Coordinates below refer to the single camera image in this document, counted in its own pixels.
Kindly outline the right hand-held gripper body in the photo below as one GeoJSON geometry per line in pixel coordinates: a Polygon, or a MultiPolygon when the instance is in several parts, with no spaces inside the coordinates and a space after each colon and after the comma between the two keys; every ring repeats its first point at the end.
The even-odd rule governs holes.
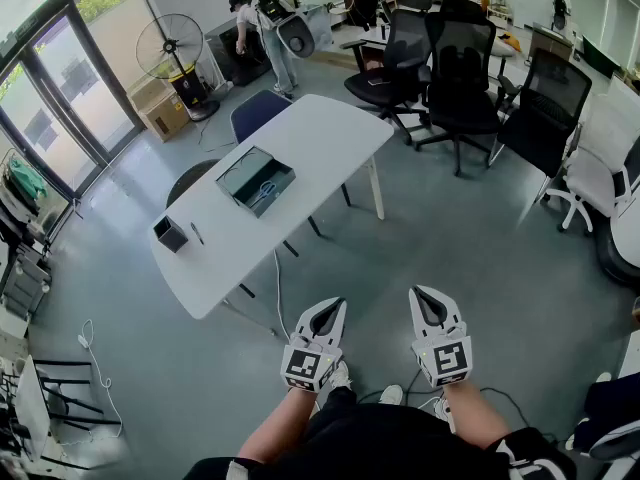
{"type": "Polygon", "coordinates": [[[466,326],[453,326],[412,343],[417,363],[432,388],[467,379],[473,368],[471,337],[466,326]]]}

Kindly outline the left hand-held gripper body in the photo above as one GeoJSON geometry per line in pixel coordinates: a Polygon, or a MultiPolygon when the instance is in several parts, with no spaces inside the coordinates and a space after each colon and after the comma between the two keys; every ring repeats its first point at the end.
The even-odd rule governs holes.
{"type": "Polygon", "coordinates": [[[324,346],[295,334],[284,348],[280,375],[287,387],[318,394],[342,357],[342,350],[338,347],[324,346]]]}

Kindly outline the blue handled scissors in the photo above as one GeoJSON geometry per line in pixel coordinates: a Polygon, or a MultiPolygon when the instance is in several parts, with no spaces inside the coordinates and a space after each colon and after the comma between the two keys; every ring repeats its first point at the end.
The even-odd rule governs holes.
{"type": "Polygon", "coordinates": [[[266,199],[275,188],[276,184],[273,181],[267,180],[263,182],[259,188],[257,197],[249,204],[249,207],[254,208],[257,206],[261,201],[266,199]]]}

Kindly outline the green box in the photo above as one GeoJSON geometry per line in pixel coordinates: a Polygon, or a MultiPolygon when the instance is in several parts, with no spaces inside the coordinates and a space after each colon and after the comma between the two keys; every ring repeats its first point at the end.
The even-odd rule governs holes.
{"type": "Polygon", "coordinates": [[[253,146],[217,177],[216,184],[237,206],[260,218],[295,179],[292,167],[253,146]],[[276,188],[257,206],[250,208],[261,184],[267,180],[273,181],[276,188]]]}

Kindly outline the person's right forearm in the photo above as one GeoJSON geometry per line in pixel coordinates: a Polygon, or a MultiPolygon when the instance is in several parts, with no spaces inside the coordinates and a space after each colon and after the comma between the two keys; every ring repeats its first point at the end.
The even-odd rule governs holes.
{"type": "Polygon", "coordinates": [[[470,381],[444,386],[456,434],[482,449],[511,433],[504,418],[470,381]]]}

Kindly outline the brown cardboard box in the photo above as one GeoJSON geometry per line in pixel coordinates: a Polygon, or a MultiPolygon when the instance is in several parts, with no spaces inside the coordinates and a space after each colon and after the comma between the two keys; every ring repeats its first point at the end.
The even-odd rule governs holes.
{"type": "Polygon", "coordinates": [[[175,92],[166,92],[139,111],[146,127],[162,142],[173,138],[191,122],[189,113],[175,92]]]}

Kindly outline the person's left white shoe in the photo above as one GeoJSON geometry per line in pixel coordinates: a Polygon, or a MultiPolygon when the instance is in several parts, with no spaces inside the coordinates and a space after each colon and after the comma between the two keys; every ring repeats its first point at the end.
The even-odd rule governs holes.
{"type": "Polygon", "coordinates": [[[350,378],[349,368],[344,360],[341,360],[337,364],[329,382],[332,390],[338,388],[351,389],[352,380],[350,378]]]}

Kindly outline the white power strip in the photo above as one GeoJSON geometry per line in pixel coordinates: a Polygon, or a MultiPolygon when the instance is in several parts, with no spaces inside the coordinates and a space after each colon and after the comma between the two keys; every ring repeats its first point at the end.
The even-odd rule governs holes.
{"type": "Polygon", "coordinates": [[[450,433],[455,434],[456,430],[454,419],[451,413],[449,402],[444,395],[440,395],[436,398],[436,401],[433,404],[433,411],[434,415],[438,419],[445,421],[448,424],[450,433]]]}

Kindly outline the dark round chair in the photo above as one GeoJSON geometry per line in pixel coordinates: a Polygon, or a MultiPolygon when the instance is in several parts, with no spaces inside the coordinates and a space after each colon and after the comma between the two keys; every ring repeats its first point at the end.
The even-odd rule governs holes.
{"type": "Polygon", "coordinates": [[[185,171],[169,191],[165,207],[170,207],[186,190],[188,190],[193,184],[195,184],[218,162],[218,159],[205,160],[185,171]]]}

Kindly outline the navy blue chair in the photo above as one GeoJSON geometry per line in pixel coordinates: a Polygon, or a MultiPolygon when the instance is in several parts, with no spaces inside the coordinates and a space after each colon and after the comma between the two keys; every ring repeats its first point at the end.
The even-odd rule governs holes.
{"type": "Polygon", "coordinates": [[[230,122],[236,143],[244,142],[291,105],[289,99],[271,90],[255,93],[231,112],[230,122]]]}

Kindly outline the black office chair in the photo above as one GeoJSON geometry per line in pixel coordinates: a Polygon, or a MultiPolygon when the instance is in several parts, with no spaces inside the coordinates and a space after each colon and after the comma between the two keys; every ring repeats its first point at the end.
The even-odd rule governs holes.
{"type": "Polygon", "coordinates": [[[461,175],[460,145],[466,143],[488,154],[475,136],[495,135],[500,121],[489,90],[489,59],[496,26],[482,8],[464,0],[443,0],[440,10],[425,15],[432,46],[430,82],[426,92],[429,122],[441,135],[414,145],[450,141],[454,145],[454,175],[461,175]]]}
{"type": "Polygon", "coordinates": [[[410,130],[402,123],[400,116],[417,114],[422,120],[427,118],[425,110],[412,108],[426,96],[431,81],[428,59],[433,47],[428,35],[425,11],[396,9],[391,13],[388,41],[382,52],[382,65],[368,69],[363,52],[364,40],[351,41],[340,45],[342,50],[351,50],[359,72],[349,77],[345,88],[365,104],[361,107],[369,112],[377,112],[382,120],[392,120],[403,133],[403,142],[413,142],[410,130]],[[388,85],[370,86],[370,79],[382,78],[388,85]]]}
{"type": "Polygon", "coordinates": [[[592,80],[570,61],[544,49],[535,51],[522,86],[515,87],[504,75],[498,80],[497,104],[519,103],[505,115],[486,165],[509,148],[545,175],[535,198],[540,201],[561,170],[592,80]]]}

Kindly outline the black washing machine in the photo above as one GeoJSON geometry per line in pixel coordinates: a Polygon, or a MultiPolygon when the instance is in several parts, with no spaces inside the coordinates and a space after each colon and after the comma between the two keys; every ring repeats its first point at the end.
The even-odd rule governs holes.
{"type": "Polygon", "coordinates": [[[251,24],[247,26],[243,54],[236,50],[238,30],[234,19],[209,31],[204,38],[222,75],[235,86],[247,86],[272,70],[260,35],[251,24]]]}

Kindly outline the black legged side table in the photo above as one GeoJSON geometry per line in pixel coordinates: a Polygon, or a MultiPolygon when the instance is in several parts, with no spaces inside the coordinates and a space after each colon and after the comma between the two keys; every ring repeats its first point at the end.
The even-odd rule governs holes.
{"type": "Polygon", "coordinates": [[[31,462],[43,461],[77,471],[87,471],[87,466],[74,464],[66,460],[65,449],[72,445],[96,442],[92,428],[94,426],[115,426],[117,432],[103,436],[103,439],[117,439],[123,431],[120,416],[114,419],[105,417],[102,409],[79,399],[69,397],[62,392],[65,385],[89,386],[91,380],[81,378],[51,377],[42,369],[48,367],[93,367],[95,361],[58,361],[42,360],[29,356],[23,361],[16,377],[17,388],[9,397],[9,421],[17,423],[18,438],[23,444],[24,453],[31,462]],[[54,423],[60,423],[86,432],[89,438],[72,443],[56,440],[54,423]]]}

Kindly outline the gray utility cart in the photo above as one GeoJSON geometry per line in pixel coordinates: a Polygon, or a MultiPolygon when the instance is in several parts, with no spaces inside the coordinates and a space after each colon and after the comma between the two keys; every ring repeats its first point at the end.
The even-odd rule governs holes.
{"type": "Polygon", "coordinates": [[[48,263],[37,251],[20,245],[3,266],[0,303],[10,314],[28,321],[51,288],[48,263]]]}

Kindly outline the black standing fan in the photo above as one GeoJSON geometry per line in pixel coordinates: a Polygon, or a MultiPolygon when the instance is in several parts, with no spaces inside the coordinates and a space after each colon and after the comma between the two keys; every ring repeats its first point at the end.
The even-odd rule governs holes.
{"type": "Polygon", "coordinates": [[[199,25],[180,13],[154,19],[140,33],[135,47],[139,67],[147,75],[168,82],[194,122],[206,121],[219,109],[197,73],[203,47],[199,25]]]}

